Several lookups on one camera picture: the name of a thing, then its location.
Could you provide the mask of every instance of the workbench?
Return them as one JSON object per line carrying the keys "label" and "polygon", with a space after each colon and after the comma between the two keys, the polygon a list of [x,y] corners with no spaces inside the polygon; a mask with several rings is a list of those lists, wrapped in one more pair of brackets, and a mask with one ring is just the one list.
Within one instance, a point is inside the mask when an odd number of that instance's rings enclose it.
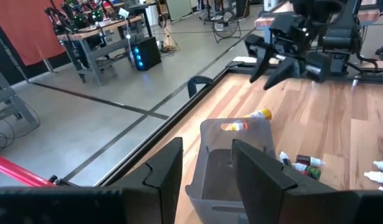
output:
{"label": "workbench", "polygon": [[18,97],[0,72],[0,103],[2,102],[5,102],[5,107],[0,108],[0,120],[11,115],[20,114],[31,125],[38,125],[25,103]]}
{"label": "workbench", "polygon": [[[141,22],[141,17],[136,16],[134,18],[131,18],[129,21],[131,23],[139,23],[139,22]],[[127,20],[120,20],[120,21],[107,20],[107,21],[99,22],[99,25],[100,25],[100,28],[93,26],[93,27],[87,27],[84,29],[80,29],[79,33],[70,34],[69,39],[72,42],[79,42],[80,43],[83,51],[85,52],[85,55],[87,57],[87,61],[89,64],[88,69],[77,68],[77,72],[79,74],[85,74],[85,75],[91,74],[91,75],[93,75],[93,77],[97,80],[98,84],[100,86],[102,86],[103,77],[102,77],[100,70],[109,67],[111,64],[113,64],[113,63],[115,63],[115,62],[117,62],[117,61],[119,61],[125,57],[128,57],[128,52],[126,51],[126,47],[128,46],[128,39],[125,38],[125,35],[123,33],[123,29],[122,29],[122,26],[128,25],[128,21]],[[140,26],[137,25],[137,28],[138,28],[137,33],[142,32],[142,30],[139,29],[139,27]],[[99,48],[96,50],[90,49],[89,45],[87,44],[87,38],[88,37],[91,37],[93,35],[99,35],[100,32],[106,32],[106,31],[113,30],[113,29],[118,29],[119,35],[121,37],[121,39],[119,41],[112,42],[111,44],[107,45],[106,47],[102,47],[102,48]],[[71,62],[75,65],[76,64],[75,63],[76,62],[75,56],[73,55],[72,46],[68,41],[67,35],[65,35],[65,34],[58,35],[57,38],[58,38],[58,40],[60,40],[64,44],[65,50],[67,51],[67,54],[68,54],[69,58],[71,59]],[[127,54],[123,54],[122,56],[112,58],[110,60],[106,60],[105,62],[103,62],[101,64],[99,64],[96,61],[96,59],[98,59],[104,55],[108,55],[109,53],[114,52],[118,49],[125,49],[125,53],[127,53]]]}
{"label": "workbench", "polygon": [[[369,26],[379,19],[380,10],[375,6],[376,0],[362,0],[359,14],[357,15],[360,19],[362,26]],[[259,17],[255,21],[256,30],[264,31],[265,42],[270,42],[270,31],[269,28],[274,21],[274,18],[279,14],[293,14],[293,6],[289,1],[280,3],[278,6],[273,8],[270,12]]]}
{"label": "workbench", "polygon": [[322,159],[326,165],[321,168],[319,181],[337,190],[378,189],[380,184],[363,173],[378,170],[372,164],[374,160],[383,161],[383,85],[361,83],[352,88],[351,82],[326,81],[320,85],[289,79],[264,91],[267,77],[251,84],[253,68],[231,64],[191,94],[97,185],[114,183],[170,140],[182,137],[183,170],[176,223],[202,223],[185,191],[196,168],[201,123],[213,118],[240,118],[267,108],[272,112],[270,126],[277,157],[284,151],[292,162],[297,154]]}

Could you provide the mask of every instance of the gray plastic bin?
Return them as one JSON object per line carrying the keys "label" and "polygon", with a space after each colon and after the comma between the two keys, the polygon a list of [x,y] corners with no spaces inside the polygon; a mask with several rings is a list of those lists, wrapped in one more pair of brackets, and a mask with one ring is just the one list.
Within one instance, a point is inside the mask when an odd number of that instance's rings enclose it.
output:
{"label": "gray plastic bin", "polygon": [[[222,129],[223,124],[240,121],[248,128],[241,131]],[[233,139],[243,140],[275,157],[270,123],[265,119],[227,118],[202,122],[197,165],[186,193],[203,223],[247,223],[230,160]]]}

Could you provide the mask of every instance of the gray floor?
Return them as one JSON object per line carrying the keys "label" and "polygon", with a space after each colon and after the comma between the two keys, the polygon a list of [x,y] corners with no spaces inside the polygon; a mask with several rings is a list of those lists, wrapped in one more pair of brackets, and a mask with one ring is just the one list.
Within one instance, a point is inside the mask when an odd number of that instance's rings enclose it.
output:
{"label": "gray floor", "polygon": [[[250,16],[240,23],[243,36],[253,29],[260,10],[252,6]],[[383,24],[383,17],[377,23]],[[168,34],[157,27],[153,30],[159,40]],[[88,83],[82,84],[73,67],[44,76],[37,82],[170,116],[187,101],[186,89],[163,105],[157,105],[188,78],[196,74],[214,77],[234,57],[246,55],[243,42],[224,54],[238,39],[216,44],[209,32],[210,25],[204,26],[198,15],[169,25],[168,31],[181,50],[172,57],[165,57],[147,72],[137,71],[127,60],[122,60],[104,71],[103,87],[89,77]],[[381,43],[383,25],[370,27],[362,54],[373,55]],[[64,178],[71,174],[71,182],[93,185],[164,122],[40,86],[23,85],[17,91],[40,116],[41,126],[16,139],[13,145],[0,151],[0,155],[46,179],[51,175]],[[8,121],[17,135],[29,129],[23,121]],[[9,132],[8,125],[1,122],[0,131]],[[79,166],[81,169],[73,175],[72,171]],[[7,185],[20,183],[0,174],[0,186]]]}

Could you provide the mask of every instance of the electronic equipment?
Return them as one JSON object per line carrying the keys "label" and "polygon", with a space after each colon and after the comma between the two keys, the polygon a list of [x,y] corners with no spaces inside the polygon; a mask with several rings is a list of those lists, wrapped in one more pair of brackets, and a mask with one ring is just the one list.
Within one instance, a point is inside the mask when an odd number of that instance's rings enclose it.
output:
{"label": "electronic equipment", "polygon": [[155,37],[144,37],[137,40],[132,43],[131,50],[138,70],[147,71],[161,63],[161,54],[156,45]]}
{"label": "electronic equipment", "polygon": [[249,223],[383,223],[383,191],[337,191],[241,140],[232,161]]}
{"label": "electronic equipment", "polygon": [[[258,54],[251,83],[267,71],[271,58],[277,58],[281,63],[268,78],[263,87],[265,90],[287,78],[305,77],[321,83],[334,73],[346,75],[346,67],[353,67],[348,62],[351,54],[373,63],[374,71],[377,70],[375,60],[360,55],[362,38],[357,13],[362,0],[290,0],[290,3],[295,14],[276,16],[270,26],[273,34],[270,43],[255,36],[253,45]],[[311,43],[317,37],[321,50],[311,51]]]}
{"label": "electronic equipment", "polygon": [[182,155],[182,138],[174,138],[109,187],[0,188],[0,223],[172,224]]}

